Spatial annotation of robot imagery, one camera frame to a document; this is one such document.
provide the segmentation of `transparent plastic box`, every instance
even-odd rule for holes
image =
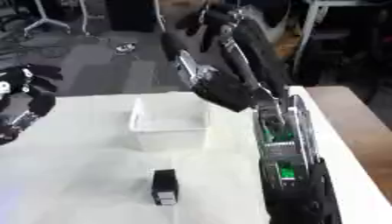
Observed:
[[[135,101],[129,140],[142,151],[201,149],[208,120],[208,103],[194,94],[147,94]]]

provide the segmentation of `office chair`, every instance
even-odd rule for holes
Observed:
[[[25,11],[21,10],[22,4],[18,0],[10,0],[8,1],[10,7],[13,9],[15,13],[10,15],[5,15],[0,17],[0,31],[6,32],[5,26],[15,20],[31,20],[32,15]]]

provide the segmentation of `robotic arm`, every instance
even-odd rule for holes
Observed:
[[[57,88],[50,80],[62,80],[60,69],[54,66],[25,65],[0,70],[0,112],[11,104],[16,94],[29,95],[32,100],[28,109],[13,120],[5,119],[0,124],[0,145],[16,140],[21,132],[40,117],[46,116],[55,105]]]
[[[177,28],[188,36],[205,26],[200,51],[208,51],[216,40],[231,72],[199,65],[185,45],[165,29],[162,47],[195,94],[233,111],[254,110],[260,173],[271,223],[340,223],[333,185],[317,151],[309,111],[299,95],[289,95],[291,81],[258,24],[260,16],[251,6],[205,3],[178,22]]]

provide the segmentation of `small black block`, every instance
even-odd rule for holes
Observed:
[[[174,170],[154,172],[151,188],[152,198],[158,206],[169,206],[177,203],[179,198],[179,183]]]

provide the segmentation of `white tabletop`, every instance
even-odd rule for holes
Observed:
[[[310,96],[301,87],[292,91],[311,109],[343,223],[392,220],[389,203]],[[0,222],[268,223],[249,110],[236,114],[211,105],[204,149],[148,153],[125,143],[136,97],[143,96],[60,98],[48,117],[3,146]],[[177,171],[179,202],[154,206],[152,171],[167,168]]]

